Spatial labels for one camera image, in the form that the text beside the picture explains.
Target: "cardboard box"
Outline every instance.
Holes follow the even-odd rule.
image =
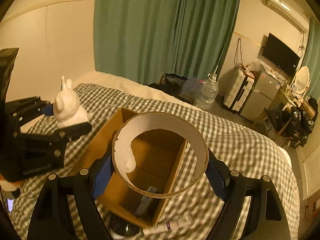
[[[83,168],[89,168],[94,160],[101,158],[112,145],[114,134],[136,112],[120,108],[105,123],[90,144],[82,158],[74,165],[72,175]],[[132,141],[132,150],[137,166],[127,174],[129,180],[139,189],[156,187],[158,193],[169,193],[175,183],[179,165],[186,147],[186,140],[169,130],[157,129],[144,132]],[[166,206],[168,198],[154,199],[144,218],[134,215],[143,195],[126,185],[114,172],[103,195],[98,198],[107,210],[142,228],[156,225]]]

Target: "bedspread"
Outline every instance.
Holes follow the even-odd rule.
[[[230,170],[238,170],[246,177],[257,179],[262,175],[271,177],[287,216],[291,238],[297,239],[300,202],[296,179],[283,154],[269,138],[213,114],[176,103],[143,99],[96,84],[81,84],[75,91],[84,108],[93,113],[93,118],[90,120],[92,131],[80,140],[68,143],[65,166],[56,171],[59,177],[70,173],[73,164],[82,156],[85,146],[118,108],[124,107],[139,113],[148,111],[172,113],[198,128],[216,158],[224,161]],[[53,116],[44,117],[29,130],[29,133],[51,134],[56,129],[56,123]],[[188,185],[195,169],[196,158],[192,148],[187,147],[184,154],[181,170],[174,185],[175,191]],[[10,218],[23,240],[27,238],[32,211],[48,175],[49,173],[28,179],[21,189],[20,197],[14,201]],[[69,196],[68,200],[77,236],[85,239],[74,197]],[[108,211],[102,204],[98,202],[96,204],[101,216],[106,220]],[[241,237],[249,204],[250,197],[246,197],[233,239]],[[189,213],[194,223],[175,232],[150,235],[147,239],[205,239],[222,206],[223,202],[215,196],[204,174],[191,189],[171,198],[161,217],[161,221],[165,221]],[[145,239],[145,237],[137,236],[134,239]]]

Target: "white air conditioner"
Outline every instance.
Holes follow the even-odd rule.
[[[309,29],[309,21],[282,0],[267,0],[266,5],[288,20],[301,33]]]

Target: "green curtain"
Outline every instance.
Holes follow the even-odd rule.
[[[220,73],[236,23],[240,0],[183,0],[172,72],[207,78]]]
[[[158,82],[163,73],[205,78],[224,59],[238,5],[239,0],[96,0],[96,70],[144,84]]]
[[[302,66],[307,66],[310,72],[310,87],[307,95],[320,99],[320,26],[311,19],[309,40]]]

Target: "refrigerator door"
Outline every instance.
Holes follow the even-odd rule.
[[[254,89],[273,100],[278,93],[278,81],[270,77],[267,73],[261,71],[255,83]]]
[[[262,93],[252,91],[248,96],[245,105],[240,110],[240,115],[252,122],[255,122],[262,113],[263,108],[268,108],[271,102],[272,100]]]

